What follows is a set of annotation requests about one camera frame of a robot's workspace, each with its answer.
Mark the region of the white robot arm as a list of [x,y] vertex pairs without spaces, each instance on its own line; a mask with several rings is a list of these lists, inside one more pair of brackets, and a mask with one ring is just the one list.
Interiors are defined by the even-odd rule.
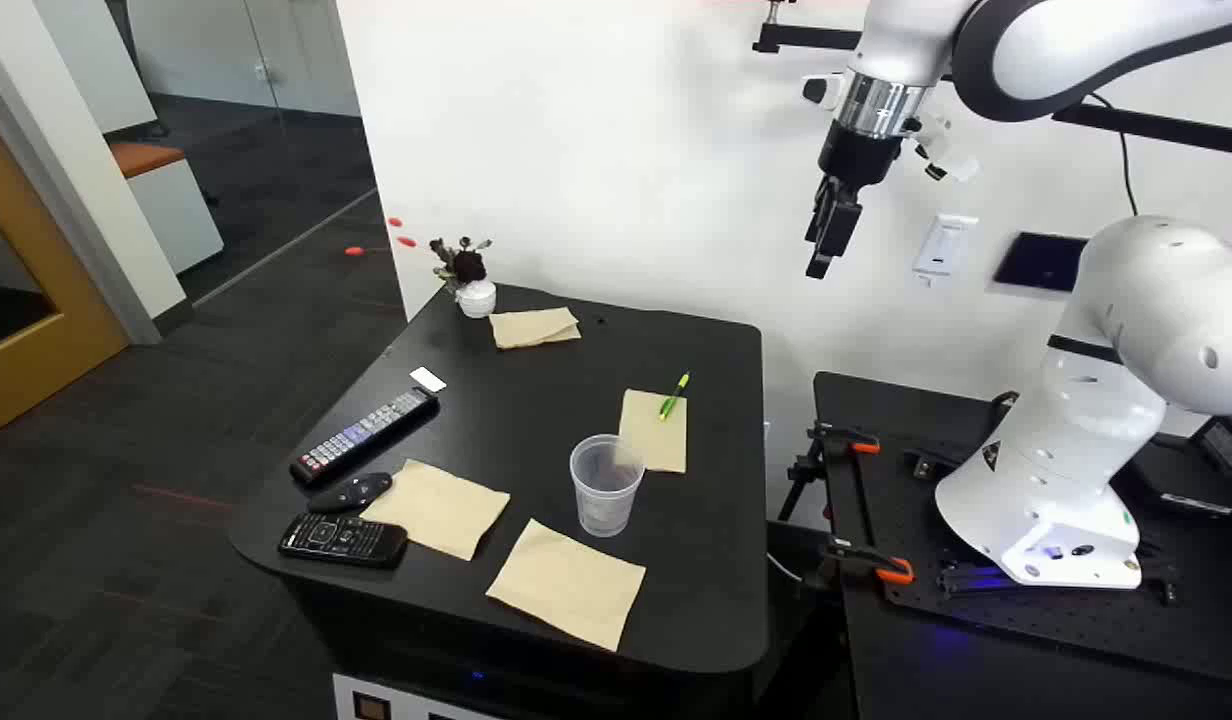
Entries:
[[[808,269],[846,256],[860,191],[933,83],[984,120],[1037,120],[1217,43],[1232,43],[1232,0],[867,0],[820,148]],[[1232,241],[1130,216],[1085,245],[1040,376],[937,486],[937,514],[1024,590],[1132,593],[1139,527],[1113,477],[1171,408],[1232,416]]]

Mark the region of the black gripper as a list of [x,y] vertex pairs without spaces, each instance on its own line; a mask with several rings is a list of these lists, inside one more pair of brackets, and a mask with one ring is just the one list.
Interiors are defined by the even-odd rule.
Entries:
[[812,256],[803,264],[808,282],[824,282],[832,259],[850,248],[860,221],[860,191],[882,186],[900,158],[900,141],[867,141],[846,123],[828,130],[820,148],[820,186],[812,202],[812,221],[803,241]]

